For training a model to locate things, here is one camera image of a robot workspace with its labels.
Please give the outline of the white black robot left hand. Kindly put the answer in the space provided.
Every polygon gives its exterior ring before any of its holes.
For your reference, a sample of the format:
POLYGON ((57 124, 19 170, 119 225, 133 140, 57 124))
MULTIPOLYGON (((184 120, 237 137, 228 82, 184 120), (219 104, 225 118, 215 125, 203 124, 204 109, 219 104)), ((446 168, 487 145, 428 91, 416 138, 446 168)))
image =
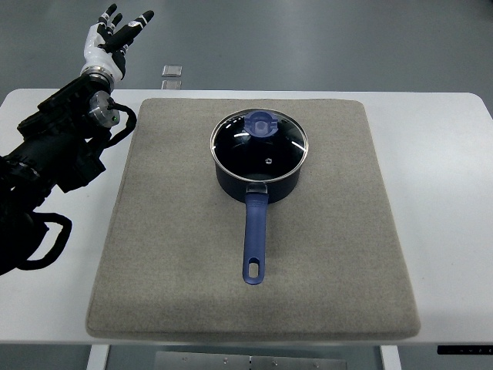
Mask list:
POLYGON ((84 45, 85 64, 81 74, 102 72, 113 82, 123 80, 126 74, 126 53, 137 35, 149 24, 154 16, 148 10, 117 30, 122 21, 117 4, 111 4, 89 28, 84 45))

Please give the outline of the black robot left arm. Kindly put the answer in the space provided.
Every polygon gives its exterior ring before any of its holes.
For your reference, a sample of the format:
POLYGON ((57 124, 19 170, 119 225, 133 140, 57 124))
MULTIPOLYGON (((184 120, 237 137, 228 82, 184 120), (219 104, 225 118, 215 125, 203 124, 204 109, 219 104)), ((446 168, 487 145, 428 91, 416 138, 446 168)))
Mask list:
POLYGON ((36 208, 53 187, 68 193, 93 181, 106 169, 102 152, 136 128, 132 109, 111 97, 114 82, 108 70, 89 67, 18 125, 22 143, 1 158, 2 274, 60 257, 72 222, 36 208))

